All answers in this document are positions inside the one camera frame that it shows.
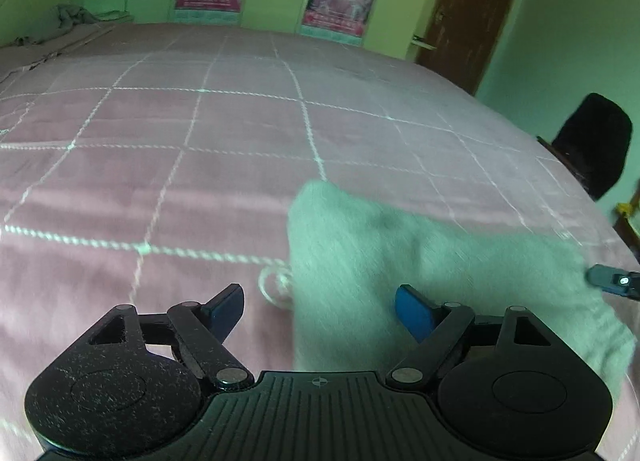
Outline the grey green pant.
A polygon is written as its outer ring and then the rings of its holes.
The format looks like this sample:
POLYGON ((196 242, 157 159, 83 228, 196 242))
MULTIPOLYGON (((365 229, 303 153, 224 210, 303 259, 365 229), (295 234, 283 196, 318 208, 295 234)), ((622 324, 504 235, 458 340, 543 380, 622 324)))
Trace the grey green pant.
POLYGON ((293 363, 299 371, 388 371, 416 343, 394 309, 410 285, 483 316, 528 308, 620 392, 636 340, 573 242, 536 233, 468 233, 311 181, 288 211, 293 363))

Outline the black garment on chair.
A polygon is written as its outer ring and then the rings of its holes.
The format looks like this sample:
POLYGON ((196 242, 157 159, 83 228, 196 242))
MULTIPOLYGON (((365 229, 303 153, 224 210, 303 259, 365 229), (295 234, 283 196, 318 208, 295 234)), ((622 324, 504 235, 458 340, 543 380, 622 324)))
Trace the black garment on chair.
POLYGON ((586 176, 593 201, 599 201, 623 174, 633 129, 617 103, 590 92, 563 124, 552 147, 586 176))

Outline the pink quilted bedspread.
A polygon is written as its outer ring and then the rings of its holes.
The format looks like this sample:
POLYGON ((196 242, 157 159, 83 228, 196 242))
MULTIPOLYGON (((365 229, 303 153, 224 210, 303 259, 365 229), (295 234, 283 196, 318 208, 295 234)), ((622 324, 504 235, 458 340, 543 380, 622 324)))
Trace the pink quilted bedspread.
POLYGON ((533 138, 420 66, 279 33, 80 26, 1 53, 1 455, 40 454, 29 383, 111 307, 157 313, 231 282, 230 342, 291 362, 286 212, 326 178, 465 228, 555 231, 636 268, 533 138))

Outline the brown wooden door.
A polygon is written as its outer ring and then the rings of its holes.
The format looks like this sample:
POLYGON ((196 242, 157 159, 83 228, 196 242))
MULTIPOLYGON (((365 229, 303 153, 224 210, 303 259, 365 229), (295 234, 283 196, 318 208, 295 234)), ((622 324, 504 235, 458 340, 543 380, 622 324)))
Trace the brown wooden door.
POLYGON ((476 93, 512 0, 436 0, 416 63, 476 93))

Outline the grey crumpled cloth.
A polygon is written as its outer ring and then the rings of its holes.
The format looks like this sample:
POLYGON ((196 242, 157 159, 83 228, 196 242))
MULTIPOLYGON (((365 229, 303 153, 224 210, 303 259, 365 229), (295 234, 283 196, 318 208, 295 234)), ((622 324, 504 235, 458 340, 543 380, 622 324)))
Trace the grey crumpled cloth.
POLYGON ((21 47, 44 44, 68 34, 78 25, 132 22, 133 20, 134 16, 127 11, 111 10, 92 13, 78 5, 59 4, 47 10, 37 20, 30 22, 11 40, 11 45, 21 47))

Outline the pink poster lower right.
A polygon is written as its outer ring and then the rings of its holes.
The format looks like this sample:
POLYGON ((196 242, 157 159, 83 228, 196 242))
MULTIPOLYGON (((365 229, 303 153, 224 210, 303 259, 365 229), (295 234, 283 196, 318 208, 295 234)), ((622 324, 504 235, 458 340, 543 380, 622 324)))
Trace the pink poster lower right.
POLYGON ((307 0, 299 33, 360 46, 374 0, 307 0))

